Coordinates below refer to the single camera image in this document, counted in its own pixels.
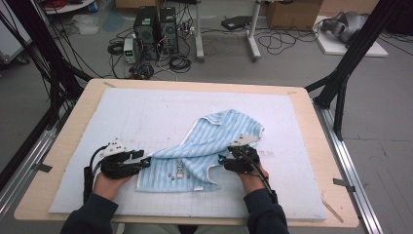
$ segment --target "metal rail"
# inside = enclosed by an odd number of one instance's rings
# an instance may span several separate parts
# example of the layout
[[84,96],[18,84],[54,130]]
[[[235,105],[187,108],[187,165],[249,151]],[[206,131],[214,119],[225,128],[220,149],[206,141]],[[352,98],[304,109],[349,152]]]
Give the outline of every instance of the metal rail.
[[370,234],[383,234],[382,227],[380,226],[379,220],[377,219],[367,194],[364,191],[364,187],[358,177],[356,167],[353,164],[353,160],[347,150],[346,144],[339,139],[334,132],[334,118],[330,110],[318,106],[315,106],[315,109],[324,121],[325,129],[329,134],[331,143],[334,146],[336,158],[341,166],[340,170],[342,170],[343,176],[347,179],[349,185],[355,189],[355,192],[351,192],[351,194],[357,203],[358,210],[367,232]]

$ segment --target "striped cloth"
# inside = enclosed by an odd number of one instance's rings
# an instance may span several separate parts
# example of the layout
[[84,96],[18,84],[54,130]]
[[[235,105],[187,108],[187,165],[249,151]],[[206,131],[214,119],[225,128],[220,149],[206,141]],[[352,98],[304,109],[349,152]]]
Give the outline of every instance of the striped cloth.
[[139,174],[136,190],[143,192],[213,191],[208,169],[218,166],[218,154],[240,135],[260,137],[260,123],[236,110],[227,110],[199,119],[181,144],[152,154],[151,167]]

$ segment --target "computer tower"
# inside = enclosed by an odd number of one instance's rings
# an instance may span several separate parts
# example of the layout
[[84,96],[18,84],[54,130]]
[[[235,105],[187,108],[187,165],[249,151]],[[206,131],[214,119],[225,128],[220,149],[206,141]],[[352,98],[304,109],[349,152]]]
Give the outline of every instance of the computer tower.
[[159,25],[157,8],[144,6],[137,9],[133,24],[137,40],[143,43],[158,43],[161,40],[161,26]]
[[134,20],[133,31],[136,36],[137,48],[142,53],[142,59],[158,59],[158,50],[162,50],[162,45],[158,45],[158,43],[161,41],[162,35],[157,8],[154,6],[139,7]]
[[160,22],[162,37],[164,38],[164,50],[171,54],[179,53],[178,35],[176,33],[176,12],[173,7],[164,7],[160,10]]

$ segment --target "wooden table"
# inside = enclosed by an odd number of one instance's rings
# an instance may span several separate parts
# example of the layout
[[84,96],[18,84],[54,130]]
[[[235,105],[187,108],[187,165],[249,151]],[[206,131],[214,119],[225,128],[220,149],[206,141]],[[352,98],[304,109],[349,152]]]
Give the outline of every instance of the wooden table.
[[[68,214],[50,214],[49,207],[55,198],[66,165],[76,150],[82,133],[87,128],[103,92],[107,88],[115,87],[289,96],[294,107],[302,137],[307,146],[308,155],[320,189],[321,199],[327,212],[327,220],[319,222],[290,221],[288,225],[326,227],[358,226],[359,221],[346,187],[333,184],[333,178],[342,177],[319,123],[319,118],[305,89],[296,87],[112,79],[93,79],[89,82],[44,161],[44,164],[52,166],[53,169],[49,173],[37,173],[15,211],[16,219],[67,219]],[[245,220],[239,218],[115,215],[112,221],[245,225]]]

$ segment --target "gray floor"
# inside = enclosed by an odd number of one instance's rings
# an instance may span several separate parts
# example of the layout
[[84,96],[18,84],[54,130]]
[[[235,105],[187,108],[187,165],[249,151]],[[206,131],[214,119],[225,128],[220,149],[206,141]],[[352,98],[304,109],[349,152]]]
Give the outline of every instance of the gray floor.
[[[110,73],[108,41],[130,27],[132,21],[121,19],[110,7],[101,9],[95,16],[102,26],[97,35],[74,34],[70,40],[93,70],[106,75]],[[221,18],[203,19],[203,24],[222,29],[220,21]],[[259,23],[265,26],[263,19]],[[390,41],[413,53],[412,44]],[[260,46],[262,59],[252,62],[243,35],[209,33],[204,35],[206,61],[199,63],[195,60],[193,39],[188,42],[191,45],[189,58],[193,63],[189,72],[177,74],[177,80],[183,82],[305,87],[328,75],[341,59],[341,56],[324,55],[317,42],[297,42],[278,56],[270,55]],[[413,100],[413,59],[383,41],[378,42],[389,56],[364,58],[353,73],[347,92],[343,135],[383,231],[413,233],[413,108],[409,104]],[[185,46],[181,46],[181,51],[185,50]],[[123,76],[127,68],[121,59],[116,67],[117,74]],[[160,72],[153,79],[174,81],[176,78],[171,73]],[[3,169],[49,103],[41,77],[32,63],[14,63],[0,70],[0,97],[0,169]],[[0,222],[1,233],[58,232],[61,222],[15,220],[13,212],[18,201]],[[355,229],[291,227],[290,231],[364,233],[362,226]]]

